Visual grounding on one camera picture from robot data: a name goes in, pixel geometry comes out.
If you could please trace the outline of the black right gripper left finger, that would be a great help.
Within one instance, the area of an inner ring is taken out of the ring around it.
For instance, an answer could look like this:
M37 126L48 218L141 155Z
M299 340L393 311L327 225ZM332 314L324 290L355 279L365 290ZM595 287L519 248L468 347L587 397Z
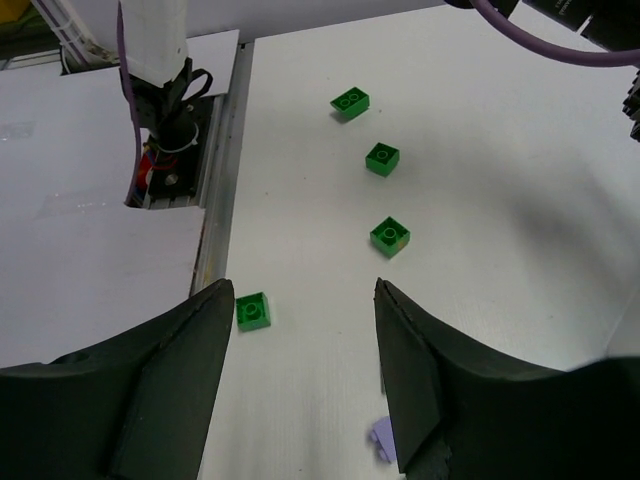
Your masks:
M234 317L221 279L145 323L1 372L5 479L194 479Z

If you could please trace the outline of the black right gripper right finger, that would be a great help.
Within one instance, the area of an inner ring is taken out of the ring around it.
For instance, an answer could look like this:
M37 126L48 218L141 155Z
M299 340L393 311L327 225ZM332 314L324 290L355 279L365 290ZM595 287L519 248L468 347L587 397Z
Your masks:
M570 371L491 348L375 286L398 468L408 479L635 479L639 361Z

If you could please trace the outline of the dark green lego front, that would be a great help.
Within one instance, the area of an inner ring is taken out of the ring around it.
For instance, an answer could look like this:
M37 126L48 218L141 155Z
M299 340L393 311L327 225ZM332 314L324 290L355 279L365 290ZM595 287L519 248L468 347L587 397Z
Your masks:
M263 292L236 299L236 320L241 332L250 332L271 325L269 304Z

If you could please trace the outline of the dark green lego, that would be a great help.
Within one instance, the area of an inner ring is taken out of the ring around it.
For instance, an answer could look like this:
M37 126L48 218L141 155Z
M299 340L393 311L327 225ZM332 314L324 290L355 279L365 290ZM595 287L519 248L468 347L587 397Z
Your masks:
M387 217L370 233L370 242L385 258L391 259L404 249L411 232L392 217Z
M352 87L330 102L337 114L347 121L352 120L370 107L369 95L358 87Z
M241 332L250 332L271 325L269 304L263 292L236 299L236 320Z
M382 177L388 177L400 159L400 151L390 145L378 142L365 157L366 168Z

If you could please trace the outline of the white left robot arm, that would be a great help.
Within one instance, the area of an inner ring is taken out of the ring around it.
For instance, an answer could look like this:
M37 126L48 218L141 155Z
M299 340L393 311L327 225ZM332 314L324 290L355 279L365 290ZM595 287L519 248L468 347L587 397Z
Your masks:
M123 93L134 131L177 154L198 143L188 106L208 93L213 75L195 69L186 41L186 1L121 1L117 50Z

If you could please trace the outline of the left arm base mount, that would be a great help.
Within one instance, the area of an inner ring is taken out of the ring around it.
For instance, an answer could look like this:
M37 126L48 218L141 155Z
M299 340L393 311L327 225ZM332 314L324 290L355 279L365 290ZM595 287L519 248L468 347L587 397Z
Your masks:
M187 111L199 127L196 143L166 154L148 139L135 177L132 197L125 205L141 209L170 209L205 205L230 118L229 95L203 96Z

